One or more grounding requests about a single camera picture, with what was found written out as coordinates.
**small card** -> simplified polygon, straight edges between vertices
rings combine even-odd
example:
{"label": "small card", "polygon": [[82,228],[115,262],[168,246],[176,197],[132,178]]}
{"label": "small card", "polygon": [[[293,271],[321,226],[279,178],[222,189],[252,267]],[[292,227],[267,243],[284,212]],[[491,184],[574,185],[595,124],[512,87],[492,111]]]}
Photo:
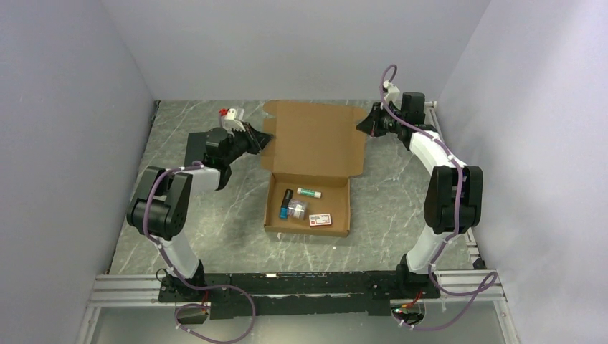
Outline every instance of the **small card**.
{"label": "small card", "polygon": [[315,214],[308,216],[308,223],[311,227],[314,226],[329,226],[331,225],[330,214]]}

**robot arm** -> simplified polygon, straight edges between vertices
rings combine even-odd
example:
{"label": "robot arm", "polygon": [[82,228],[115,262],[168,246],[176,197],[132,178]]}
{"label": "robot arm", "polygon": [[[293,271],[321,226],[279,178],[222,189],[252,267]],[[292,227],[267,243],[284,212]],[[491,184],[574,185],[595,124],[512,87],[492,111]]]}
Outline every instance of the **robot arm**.
{"label": "robot arm", "polygon": [[[190,195],[223,189],[232,175],[230,163],[245,153],[260,153],[272,140],[270,134],[256,131],[249,123],[242,122],[231,113],[227,113],[220,123],[222,127],[189,134],[184,166],[193,163],[195,166],[182,167],[181,171],[159,181],[148,210],[148,234],[155,243],[158,242],[158,250],[173,265],[168,269],[168,273],[174,277],[170,279],[171,283],[184,295],[192,291],[177,278],[175,269],[191,285],[205,285],[203,264],[182,232]],[[127,222],[142,235],[145,235],[143,219],[148,197],[165,172],[165,168],[147,167],[131,199]]]}
{"label": "robot arm", "polygon": [[[396,87],[390,82],[385,82],[383,86],[385,100],[391,111],[403,121],[423,130],[425,134],[395,121],[381,102],[374,103],[369,116],[357,125],[357,129],[372,137],[383,136],[387,133],[397,134],[397,138],[403,142],[405,148],[420,159],[431,175],[427,197],[424,201],[426,224],[416,245],[405,256],[408,272],[426,274],[429,264],[446,238],[455,232],[457,169],[451,162],[454,157],[447,156],[437,144],[437,141],[440,141],[437,130],[432,125],[424,124],[424,94],[405,92],[402,97],[402,107],[399,109],[392,102]],[[479,167],[467,166],[457,158],[455,160],[462,167],[464,177],[460,197],[460,224],[457,231],[462,234],[471,226],[479,223],[483,172]]]}

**white wall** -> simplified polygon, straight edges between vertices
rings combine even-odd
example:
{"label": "white wall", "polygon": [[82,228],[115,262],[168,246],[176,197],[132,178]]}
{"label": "white wall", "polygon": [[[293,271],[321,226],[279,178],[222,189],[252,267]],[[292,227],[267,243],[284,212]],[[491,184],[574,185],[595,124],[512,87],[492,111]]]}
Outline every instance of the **white wall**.
{"label": "white wall", "polygon": [[608,338],[608,2],[492,1],[440,96],[523,343]]}
{"label": "white wall", "polygon": [[73,343],[152,97],[98,0],[0,1],[0,343]]}
{"label": "white wall", "polygon": [[489,0],[103,0],[162,100],[437,99]]}

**clear plastic container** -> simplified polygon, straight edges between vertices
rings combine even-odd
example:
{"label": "clear plastic container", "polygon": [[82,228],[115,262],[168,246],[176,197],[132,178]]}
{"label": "clear plastic container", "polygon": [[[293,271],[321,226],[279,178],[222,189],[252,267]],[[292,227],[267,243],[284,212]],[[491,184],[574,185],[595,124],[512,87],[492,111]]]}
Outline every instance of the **clear plastic container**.
{"label": "clear plastic container", "polygon": [[306,209],[308,208],[307,201],[299,201],[297,199],[291,199],[288,205],[288,215],[303,220],[306,216]]}

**floor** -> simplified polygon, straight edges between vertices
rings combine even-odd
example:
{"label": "floor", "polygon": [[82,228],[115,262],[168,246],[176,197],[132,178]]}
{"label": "floor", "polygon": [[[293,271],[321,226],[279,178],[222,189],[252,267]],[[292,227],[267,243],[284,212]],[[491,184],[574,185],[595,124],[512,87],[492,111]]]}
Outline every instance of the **floor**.
{"label": "floor", "polygon": [[[359,106],[369,101],[322,101]],[[261,128],[264,101],[163,101],[138,179],[146,166],[181,166],[188,133],[217,125],[221,108],[240,106]],[[346,238],[266,233],[262,228],[270,173],[260,157],[232,164],[228,186],[191,200],[184,231],[206,272],[322,272],[394,269],[424,227],[429,175],[394,135],[368,138],[364,173],[351,179],[351,233]],[[126,224],[111,274],[151,274],[162,268],[156,248]],[[445,250],[438,269],[472,269],[464,238]]]}

